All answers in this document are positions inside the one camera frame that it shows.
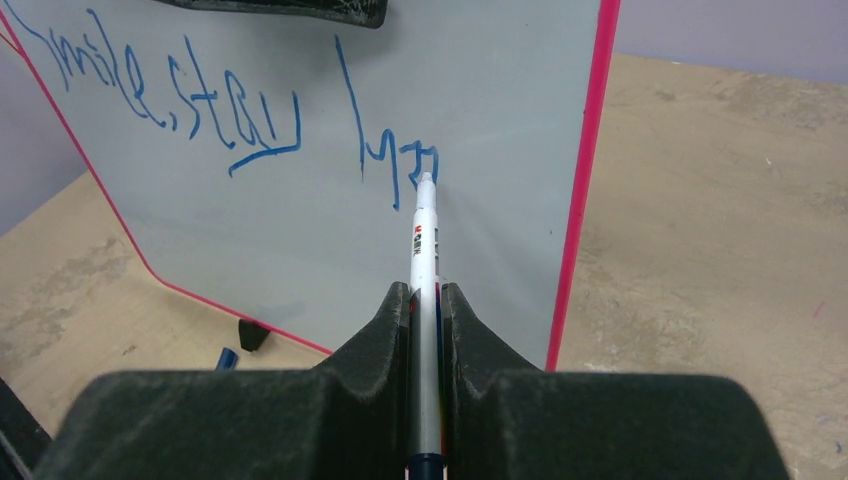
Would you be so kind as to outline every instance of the gray wall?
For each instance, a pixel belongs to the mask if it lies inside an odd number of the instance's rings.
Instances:
[[[616,51],[848,83],[848,0],[622,0]]]
[[[0,46],[0,235],[86,169],[53,109]]]
[[[848,83],[848,0],[623,0],[616,51]],[[0,235],[85,170],[0,52]]]

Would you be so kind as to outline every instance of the pen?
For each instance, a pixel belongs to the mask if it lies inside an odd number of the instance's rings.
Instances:
[[[224,347],[221,350],[221,356],[218,357],[218,365],[215,366],[215,370],[232,370],[236,368],[236,363],[238,363],[238,354]]]
[[[436,185],[421,176],[413,216],[409,286],[411,338],[410,480],[443,478],[442,402],[439,384],[441,318],[439,308],[439,228]]]

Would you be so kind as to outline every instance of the blue marker cap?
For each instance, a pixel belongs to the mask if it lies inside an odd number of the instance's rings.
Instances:
[[[238,363],[238,354],[224,347],[221,350],[221,356],[218,358],[218,365],[215,366],[215,370],[232,370],[236,368],[236,363]]]

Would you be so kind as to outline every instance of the dark object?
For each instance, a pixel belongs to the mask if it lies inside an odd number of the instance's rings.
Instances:
[[[50,435],[0,379],[0,478],[30,478],[49,445]]]
[[[314,17],[358,27],[379,28],[388,0],[157,0],[195,10],[272,13]]]
[[[442,480],[445,459],[441,455],[420,453],[407,459],[409,480]]]
[[[221,356],[218,357],[218,364],[215,365],[215,370],[232,370],[236,368],[238,363],[238,354],[229,348],[224,347],[221,350]]]
[[[409,292],[311,370],[95,380],[36,478],[403,478]],[[788,479],[752,399],[717,377],[544,373],[442,293],[451,480]]]
[[[242,350],[255,352],[268,338],[270,330],[252,320],[239,319],[239,344]]]

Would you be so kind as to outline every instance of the whiteboard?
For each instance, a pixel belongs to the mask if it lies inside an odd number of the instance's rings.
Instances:
[[[539,366],[559,349],[617,7],[390,0],[369,30],[0,0],[157,278],[333,350],[408,281],[413,179],[432,171],[442,282]]]

